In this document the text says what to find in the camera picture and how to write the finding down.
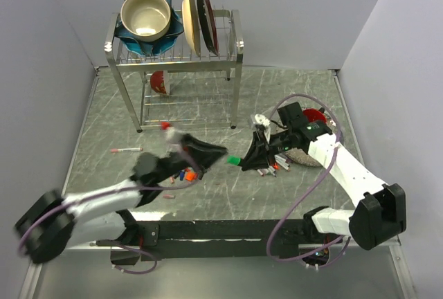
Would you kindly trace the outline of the black capped marker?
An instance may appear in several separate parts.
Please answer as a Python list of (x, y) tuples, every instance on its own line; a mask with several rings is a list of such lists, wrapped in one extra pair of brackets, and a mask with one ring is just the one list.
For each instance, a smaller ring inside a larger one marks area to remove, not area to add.
[(274, 177), (277, 177), (273, 170), (265, 169), (265, 172), (266, 172), (267, 174), (270, 174), (270, 175), (274, 176)]

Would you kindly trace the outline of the green black marker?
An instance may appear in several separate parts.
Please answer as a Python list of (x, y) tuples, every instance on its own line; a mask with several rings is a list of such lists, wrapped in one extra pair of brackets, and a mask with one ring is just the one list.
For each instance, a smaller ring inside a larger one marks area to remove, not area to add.
[(242, 159), (238, 156), (228, 156), (227, 163), (235, 166), (239, 166), (242, 162)]

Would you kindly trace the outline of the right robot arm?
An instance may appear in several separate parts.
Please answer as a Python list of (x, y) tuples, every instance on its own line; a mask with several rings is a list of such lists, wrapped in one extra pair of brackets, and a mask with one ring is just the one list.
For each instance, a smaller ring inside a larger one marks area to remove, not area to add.
[(279, 108), (278, 115), (282, 128), (275, 134), (270, 119), (262, 114), (251, 116), (254, 132), (246, 156), (239, 161), (241, 169), (273, 167), (282, 153), (302, 150), (329, 171), (355, 207), (321, 206), (306, 213), (302, 232), (308, 241), (319, 242), (326, 234), (335, 234), (352, 237), (369, 251), (406, 230), (406, 193), (400, 185), (389, 185), (364, 167), (323, 116), (312, 118), (298, 102)]

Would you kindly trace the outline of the thin pink pen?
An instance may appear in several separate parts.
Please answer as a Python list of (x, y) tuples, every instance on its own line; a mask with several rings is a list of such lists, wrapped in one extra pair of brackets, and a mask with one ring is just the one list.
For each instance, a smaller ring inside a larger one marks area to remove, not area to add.
[(142, 147), (127, 147), (127, 148), (110, 149), (110, 152), (113, 154), (121, 153), (121, 152), (142, 152), (142, 151), (143, 151)]

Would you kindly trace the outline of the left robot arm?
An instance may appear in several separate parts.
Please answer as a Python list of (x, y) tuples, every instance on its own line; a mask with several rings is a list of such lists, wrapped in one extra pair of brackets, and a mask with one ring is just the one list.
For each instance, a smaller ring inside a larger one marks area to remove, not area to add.
[(173, 131), (166, 140), (172, 151), (163, 157), (143, 152), (132, 174), (120, 183), (77, 194), (45, 192), (14, 225), (18, 254), (33, 264), (44, 264), (78, 244), (96, 240), (131, 244), (139, 236), (132, 208), (153, 202), (165, 190), (162, 182), (171, 176), (192, 168), (202, 177), (228, 153), (226, 147), (183, 132)]

